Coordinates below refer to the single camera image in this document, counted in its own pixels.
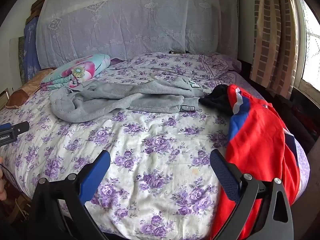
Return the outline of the person's left hand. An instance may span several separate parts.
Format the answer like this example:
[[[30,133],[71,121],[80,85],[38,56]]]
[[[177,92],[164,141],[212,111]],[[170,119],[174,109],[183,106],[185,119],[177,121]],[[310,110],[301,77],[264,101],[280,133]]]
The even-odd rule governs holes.
[[[7,192],[4,188],[3,171],[0,168],[0,200],[4,201],[7,198]]]

